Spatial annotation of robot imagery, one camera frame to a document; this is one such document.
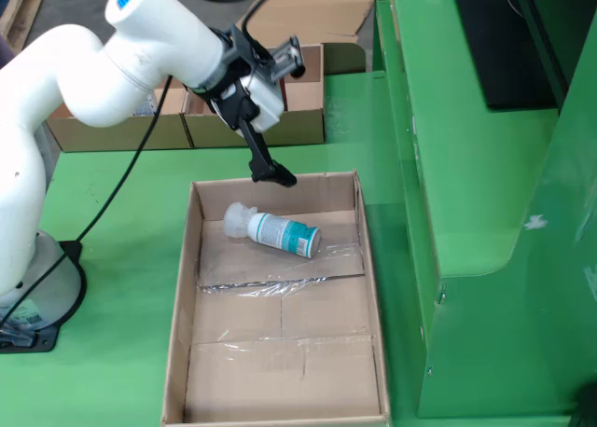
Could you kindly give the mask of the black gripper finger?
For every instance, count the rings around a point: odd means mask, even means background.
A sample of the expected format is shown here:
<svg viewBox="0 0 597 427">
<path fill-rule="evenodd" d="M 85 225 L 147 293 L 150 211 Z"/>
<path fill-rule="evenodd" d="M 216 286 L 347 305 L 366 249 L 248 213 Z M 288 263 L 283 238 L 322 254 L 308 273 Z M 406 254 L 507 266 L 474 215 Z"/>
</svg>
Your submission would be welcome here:
<svg viewBox="0 0 597 427">
<path fill-rule="evenodd" d="M 292 172 L 271 158 L 263 136 L 251 124 L 241 119 L 240 130 L 252 153 L 249 167 L 254 182 L 270 182 L 284 187 L 292 187 L 297 183 L 297 177 Z"/>
</svg>

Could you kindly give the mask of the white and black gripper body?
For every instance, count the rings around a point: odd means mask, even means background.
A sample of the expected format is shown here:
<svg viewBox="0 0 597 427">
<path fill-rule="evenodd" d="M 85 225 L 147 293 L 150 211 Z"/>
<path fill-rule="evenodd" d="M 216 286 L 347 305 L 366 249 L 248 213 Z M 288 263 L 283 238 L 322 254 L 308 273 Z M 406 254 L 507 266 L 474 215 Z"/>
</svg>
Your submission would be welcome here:
<svg viewBox="0 0 597 427">
<path fill-rule="evenodd" d="M 256 70 L 228 71 L 210 88 L 208 83 L 186 88 L 234 131 L 242 124 L 253 131 L 267 131 L 280 122 L 285 110 L 280 82 L 271 83 Z"/>
</svg>

